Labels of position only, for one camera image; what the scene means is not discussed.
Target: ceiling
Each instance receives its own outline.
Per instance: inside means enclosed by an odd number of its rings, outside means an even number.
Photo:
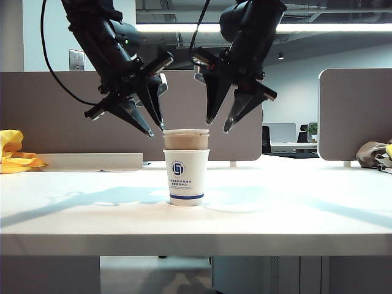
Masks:
[[[287,6],[282,23],[392,23],[392,0],[284,0]],[[223,10],[235,0],[211,0],[203,23],[218,23]],[[196,23],[204,1],[136,0],[137,23]],[[188,48],[192,33],[142,33],[140,55],[149,62],[156,57],[157,45],[174,54],[169,69],[192,69]],[[293,33],[279,34],[274,40],[265,66],[341,51],[392,42],[392,33]],[[195,46],[217,55],[230,44],[218,33],[199,32]],[[279,52],[285,59],[278,60]]]

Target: white wall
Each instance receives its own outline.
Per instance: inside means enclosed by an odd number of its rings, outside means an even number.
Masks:
[[[0,0],[0,70],[23,71],[22,0]]]
[[[23,0],[24,70],[47,71],[40,38],[42,1]],[[135,0],[113,0],[116,10],[122,12],[124,22],[136,23]],[[69,22],[61,0],[48,0],[45,11],[45,41],[53,70],[69,70],[69,49],[81,50],[74,35],[68,30]],[[86,58],[86,70],[94,70]]]
[[[296,123],[299,132],[301,124],[318,121],[319,75],[334,67],[392,67],[392,44],[265,67],[264,84],[277,99],[263,103],[264,122]]]

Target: gray cloth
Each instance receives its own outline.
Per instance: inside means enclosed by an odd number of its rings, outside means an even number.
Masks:
[[[387,144],[370,141],[364,144],[356,153],[356,159],[362,167],[378,168],[383,172],[392,172],[392,159],[386,153],[385,147],[392,144],[392,139]]]

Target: stacked cups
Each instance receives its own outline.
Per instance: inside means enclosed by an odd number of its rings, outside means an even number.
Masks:
[[[208,130],[164,130],[170,203],[199,205],[203,201],[208,161]]]

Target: office chair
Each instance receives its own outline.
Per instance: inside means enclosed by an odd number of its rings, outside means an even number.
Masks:
[[[262,127],[262,154],[271,152],[270,127]]]
[[[297,143],[307,143],[307,124],[301,125],[301,132],[298,133]]]

